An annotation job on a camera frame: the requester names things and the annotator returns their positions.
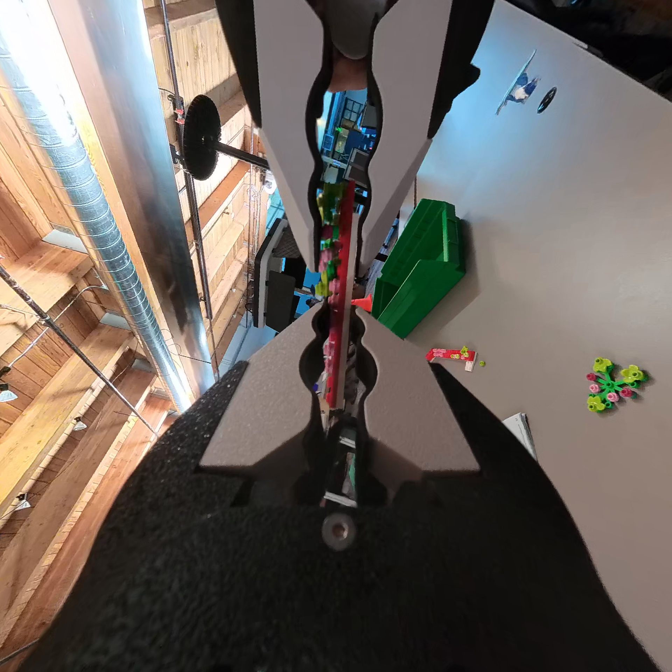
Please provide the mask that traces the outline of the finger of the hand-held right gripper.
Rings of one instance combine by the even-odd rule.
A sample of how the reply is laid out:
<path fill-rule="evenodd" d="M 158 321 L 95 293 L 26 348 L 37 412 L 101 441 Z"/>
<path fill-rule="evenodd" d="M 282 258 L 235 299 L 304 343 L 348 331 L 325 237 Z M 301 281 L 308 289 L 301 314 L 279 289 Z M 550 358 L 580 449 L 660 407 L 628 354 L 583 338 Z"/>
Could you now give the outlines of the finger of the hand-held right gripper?
<path fill-rule="evenodd" d="M 306 1 L 254 1 L 261 137 L 292 234 L 317 270 L 316 122 L 309 100 L 323 69 L 323 22 Z"/>
<path fill-rule="evenodd" d="M 431 140 L 429 122 L 452 1 L 398 1 L 377 23 L 372 76 L 380 129 L 367 166 L 370 205 L 361 221 L 361 263 L 378 254 Z"/>

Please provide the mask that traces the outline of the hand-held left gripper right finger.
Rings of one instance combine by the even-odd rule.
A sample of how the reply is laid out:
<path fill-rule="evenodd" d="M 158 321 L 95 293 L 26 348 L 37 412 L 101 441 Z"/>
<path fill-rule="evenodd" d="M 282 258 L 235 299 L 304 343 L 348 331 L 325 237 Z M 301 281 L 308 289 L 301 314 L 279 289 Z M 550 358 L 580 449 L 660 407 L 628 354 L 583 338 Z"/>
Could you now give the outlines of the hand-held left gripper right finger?
<path fill-rule="evenodd" d="M 477 475 L 481 468 L 422 350 L 355 309 L 358 364 L 366 393 L 365 473 L 395 495 L 426 478 Z"/>

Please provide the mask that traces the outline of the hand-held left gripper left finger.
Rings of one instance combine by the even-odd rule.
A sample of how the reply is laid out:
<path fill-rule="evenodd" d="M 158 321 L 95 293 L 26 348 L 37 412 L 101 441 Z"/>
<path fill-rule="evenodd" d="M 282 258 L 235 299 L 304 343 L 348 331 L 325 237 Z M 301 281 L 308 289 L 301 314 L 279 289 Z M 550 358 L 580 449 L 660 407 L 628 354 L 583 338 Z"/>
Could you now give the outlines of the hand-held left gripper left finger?
<path fill-rule="evenodd" d="M 323 319 L 321 303 L 244 362 L 202 470 L 242 477 L 299 477 L 308 470 L 304 443 L 320 420 L 313 384 L 323 370 L 322 355 L 310 348 L 321 349 Z"/>

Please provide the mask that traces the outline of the red lego plate with flowers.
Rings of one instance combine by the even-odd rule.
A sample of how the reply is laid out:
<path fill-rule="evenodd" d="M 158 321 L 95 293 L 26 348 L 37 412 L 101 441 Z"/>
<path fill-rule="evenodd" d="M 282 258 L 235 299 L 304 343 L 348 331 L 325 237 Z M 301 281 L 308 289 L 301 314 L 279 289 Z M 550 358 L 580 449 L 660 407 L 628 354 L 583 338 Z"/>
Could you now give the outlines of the red lego plate with flowers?
<path fill-rule="evenodd" d="M 324 399 L 331 412 L 345 408 L 352 290 L 357 248 L 356 183 L 326 184 L 318 196 L 322 226 L 318 236 L 316 295 L 327 305 L 329 333 L 323 345 Z"/>

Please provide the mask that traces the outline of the red lego arch piece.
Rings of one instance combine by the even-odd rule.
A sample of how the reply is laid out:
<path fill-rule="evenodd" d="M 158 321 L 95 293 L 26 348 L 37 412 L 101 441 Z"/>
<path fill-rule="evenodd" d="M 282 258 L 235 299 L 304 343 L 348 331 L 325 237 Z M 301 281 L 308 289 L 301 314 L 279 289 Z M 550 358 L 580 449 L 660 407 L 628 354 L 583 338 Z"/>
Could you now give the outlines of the red lego arch piece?
<path fill-rule="evenodd" d="M 462 347 L 460 349 L 432 348 L 425 356 L 425 359 L 430 363 L 438 359 L 462 362 L 465 365 L 465 370 L 467 372 L 472 372 L 474 370 L 476 358 L 477 352 L 467 347 Z"/>

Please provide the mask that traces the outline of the lego instruction booklet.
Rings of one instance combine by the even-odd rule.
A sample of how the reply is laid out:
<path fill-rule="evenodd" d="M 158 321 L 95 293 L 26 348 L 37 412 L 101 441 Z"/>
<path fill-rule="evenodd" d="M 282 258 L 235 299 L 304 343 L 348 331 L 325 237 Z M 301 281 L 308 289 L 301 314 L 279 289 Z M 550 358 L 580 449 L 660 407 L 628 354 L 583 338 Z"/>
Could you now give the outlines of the lego instruction booklet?
<path fill-rule="evenodd" d="M 530 456 L 538 461 L 536 448 L 533 442 L 532 432 L 527 419 L 526 413 L 517 413 L 502 420 L 508 430 L 517 438 L 517 440 L 525 447 Z"/>

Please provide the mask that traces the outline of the lego flower cluster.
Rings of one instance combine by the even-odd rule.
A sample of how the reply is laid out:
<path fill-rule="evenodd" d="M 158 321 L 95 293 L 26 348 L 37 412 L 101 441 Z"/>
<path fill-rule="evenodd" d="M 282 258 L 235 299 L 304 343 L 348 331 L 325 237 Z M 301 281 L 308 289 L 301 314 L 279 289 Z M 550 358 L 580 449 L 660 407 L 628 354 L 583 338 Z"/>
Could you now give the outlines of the lego flower cluster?
<path fill-rule="evenodd" d="M 592 370 L 586 375 L 589 396 L 586 407 L 592 413 L 614 410 L 622 401 L 635 400 L 640 389 L 650 382 L 646 370 L 631 364 L 621 370 L 610 359 L 596 357 Z"/>

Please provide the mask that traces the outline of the person's right hand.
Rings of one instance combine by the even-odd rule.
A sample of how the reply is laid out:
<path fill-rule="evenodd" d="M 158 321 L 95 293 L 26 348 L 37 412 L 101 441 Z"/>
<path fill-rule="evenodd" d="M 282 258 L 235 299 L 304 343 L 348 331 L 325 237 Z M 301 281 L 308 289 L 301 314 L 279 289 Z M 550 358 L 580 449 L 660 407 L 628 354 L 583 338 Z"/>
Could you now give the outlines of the person's right hand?
<path fill-rule="evenodd" d="M 333 54 L 332 77 L 328 91 L 360 91 L 368 86 L 368 66 L 365 58 L 352 59 L 338 51 Z"/>

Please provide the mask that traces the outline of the white and blue flat item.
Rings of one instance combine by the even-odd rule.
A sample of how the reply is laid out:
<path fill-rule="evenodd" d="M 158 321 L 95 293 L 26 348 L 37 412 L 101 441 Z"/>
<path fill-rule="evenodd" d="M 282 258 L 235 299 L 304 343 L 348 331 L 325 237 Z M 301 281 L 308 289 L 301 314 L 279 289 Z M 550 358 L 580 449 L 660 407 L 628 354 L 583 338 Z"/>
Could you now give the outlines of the white and blue flat item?
<path fill-rule="evenodd" d="M 537 88 L 540 82 L 540 76 L 532 76 L 529 73 L 530 65 L 532 64 L 536 53 L 537 49 L 532 51 L 532 54 L 526 60 L 524 66 L 517 73 L 516 78 L 513 80 L 497 107 L 495 112 L 496 116 L 499 116 L 509 103 L 525 104 Z"/>

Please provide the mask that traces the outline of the black ceiling fan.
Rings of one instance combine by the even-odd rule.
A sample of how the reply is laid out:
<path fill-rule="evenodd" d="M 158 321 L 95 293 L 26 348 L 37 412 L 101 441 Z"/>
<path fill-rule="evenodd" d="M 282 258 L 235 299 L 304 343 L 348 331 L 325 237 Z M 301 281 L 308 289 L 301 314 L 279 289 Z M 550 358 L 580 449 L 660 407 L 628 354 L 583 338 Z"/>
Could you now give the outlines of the black ceiling fan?
<path fill-rule="evenodd" d="M 262 157 L 221 141 L 221 119 L 211 98 L 198 95 L 193 98 L 184 117 L 182 157 L 185 170 L 198 181 L 208 180 L 215 171 L 219 155 L 232 156 L 264 170 L 270 164 Z"/>

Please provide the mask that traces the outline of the green plastic bin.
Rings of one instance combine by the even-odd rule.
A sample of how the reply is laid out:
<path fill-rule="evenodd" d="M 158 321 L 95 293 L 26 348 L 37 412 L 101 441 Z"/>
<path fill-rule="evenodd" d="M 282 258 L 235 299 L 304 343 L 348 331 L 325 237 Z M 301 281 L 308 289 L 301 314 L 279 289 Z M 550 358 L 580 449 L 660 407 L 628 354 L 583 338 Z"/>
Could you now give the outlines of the green plastic bin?
<path fill-rule="evenodd" d="M 464 275 L 462 221 L 454 205 L 423 198 L 376 279 L 371 314 L 405 339 Z"/>

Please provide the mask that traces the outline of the black ceiling rod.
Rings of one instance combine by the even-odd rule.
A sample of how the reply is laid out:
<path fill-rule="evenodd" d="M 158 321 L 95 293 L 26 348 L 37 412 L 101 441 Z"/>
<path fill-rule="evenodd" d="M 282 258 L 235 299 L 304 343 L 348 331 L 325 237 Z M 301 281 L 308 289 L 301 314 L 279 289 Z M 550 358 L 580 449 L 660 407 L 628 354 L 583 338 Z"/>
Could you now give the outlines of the black ceiling rod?
<path fill-rule="evenodd" d="M 18 283 L 18 281 L 7 271 L 7 269 L 1 265 L 1 279 L 5 284 L 16 294 L 22 302 L 26 303 L 29 308 L 38 316 L 39 320 L 46 324 L 47 328 L 54 331 L 58 338 L 62 340 L 70 350 L 82 361 L 89 369 L 94 373 L 98 379 L 100 379 L 113 394 L 120 399 L 120 401 L 127 407 L 132 415 L 135 415 L 142 424 L 149 429 L 151 435 L 158 439 L 159 433 L 155 430 L 154 426 L 144 418 L 140 413 L 136 405 L 130 402 L 120 389 L 100 370 L 93 361 L 85 355 L 83 350 L 77 346 L 74 341 L 63 331 L 63 329 L 55 322 L 55 319 L 52 318 L 38 303 L 29 295 L 29 293 Z"/>

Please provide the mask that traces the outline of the smooth metal duct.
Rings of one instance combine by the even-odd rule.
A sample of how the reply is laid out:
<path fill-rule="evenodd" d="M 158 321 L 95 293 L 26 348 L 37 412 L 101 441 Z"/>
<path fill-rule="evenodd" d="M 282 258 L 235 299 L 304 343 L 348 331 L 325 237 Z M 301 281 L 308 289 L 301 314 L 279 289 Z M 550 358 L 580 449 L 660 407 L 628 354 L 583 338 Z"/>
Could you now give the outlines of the smooth metal duct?
<path fill-rule="evenodd" d="M 191 393 L 214 374 L 141 1 L 50 1 Z"/>

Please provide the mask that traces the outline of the ribbed metal air duct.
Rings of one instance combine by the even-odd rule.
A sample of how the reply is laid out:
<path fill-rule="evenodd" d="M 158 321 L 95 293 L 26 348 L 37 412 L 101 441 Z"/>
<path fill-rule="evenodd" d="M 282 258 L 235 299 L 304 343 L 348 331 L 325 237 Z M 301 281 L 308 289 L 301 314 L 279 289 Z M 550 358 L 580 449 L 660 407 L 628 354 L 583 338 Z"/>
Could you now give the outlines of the ribbed metal air duct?
<path fill-rule="evenodd" d="M 4 35 L 1 72 L 20 109 L 22 131 L 44 156 L 46 172 L 61 189 L 64 207 L 98 273 L 120 304 L 122 315 L 154 364 L 177 410 L 186 411 L 190 401 L 181 376 L 61 93 L 34 70 L 30 59 Z"/>

